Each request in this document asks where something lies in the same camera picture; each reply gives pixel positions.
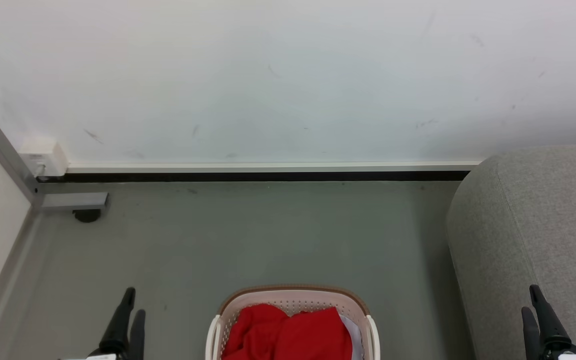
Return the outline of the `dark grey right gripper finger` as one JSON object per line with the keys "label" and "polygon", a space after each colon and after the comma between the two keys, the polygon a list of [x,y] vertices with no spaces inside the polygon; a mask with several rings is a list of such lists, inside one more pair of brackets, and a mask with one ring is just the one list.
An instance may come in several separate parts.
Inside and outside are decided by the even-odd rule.
{"label": "dark grey right gripper finger", "polygon": [[572,344],[569,334],[538,285],[530,285],[529,296],[532,309],[535,310],[535,320],[538,321],[541,352],[547,344]]}
{"label": "dark grey right gripper finger", "polygon": [[526,360],[541,360],[541,337],[538,321],[529,307],[521,308]]}

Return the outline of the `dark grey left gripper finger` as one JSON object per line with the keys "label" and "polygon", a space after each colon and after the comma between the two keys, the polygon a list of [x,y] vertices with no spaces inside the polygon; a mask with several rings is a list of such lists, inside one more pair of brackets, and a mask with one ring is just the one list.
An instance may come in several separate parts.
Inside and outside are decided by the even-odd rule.
{"label": "dark grey left gripper finger", "polygon": [[100,353],[126,353],[129,350],[128,327],[136,296],[134,287],[125,290],[99,342]]}
{"label": "dark grey left gripper finger", "polygon": [[135,313],[129,334],[128,359],[144,360],[146,347],[146,311],[139,309]]}

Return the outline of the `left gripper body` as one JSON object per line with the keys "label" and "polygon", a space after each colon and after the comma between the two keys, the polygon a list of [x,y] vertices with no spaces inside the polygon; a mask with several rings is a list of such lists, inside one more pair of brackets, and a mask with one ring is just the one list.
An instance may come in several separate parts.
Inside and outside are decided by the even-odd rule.
{"label": "left gripper body", "polygon": [[100,349],[95,349],[86,356],[67,357],[66,360],[128,360],[130,358],[130,349],[125,349],[119,353],[104,352]]}

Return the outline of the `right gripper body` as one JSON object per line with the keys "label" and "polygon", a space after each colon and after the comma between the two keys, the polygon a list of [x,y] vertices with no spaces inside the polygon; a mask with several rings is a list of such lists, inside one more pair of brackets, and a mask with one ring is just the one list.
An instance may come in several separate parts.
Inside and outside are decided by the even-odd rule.
{"label": "right gripper body", "polygon": [[551,342],[544,346],[541,360],[576,360],[576,345],[567,342]]}

